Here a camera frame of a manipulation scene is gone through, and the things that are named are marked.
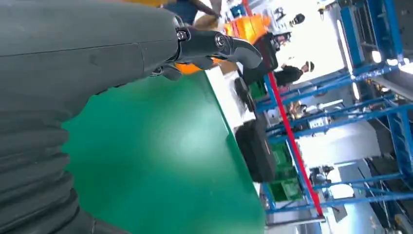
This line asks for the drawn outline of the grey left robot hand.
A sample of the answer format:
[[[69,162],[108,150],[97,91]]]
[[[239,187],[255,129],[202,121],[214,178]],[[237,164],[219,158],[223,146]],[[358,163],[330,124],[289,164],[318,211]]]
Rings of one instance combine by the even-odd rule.
[[[88,98],[164,74],[176,62],[203,69],[212,58],[257,67],[249,42],[185,26],[163,8],[104,0],[0,3],[0,126],[56,124]]]

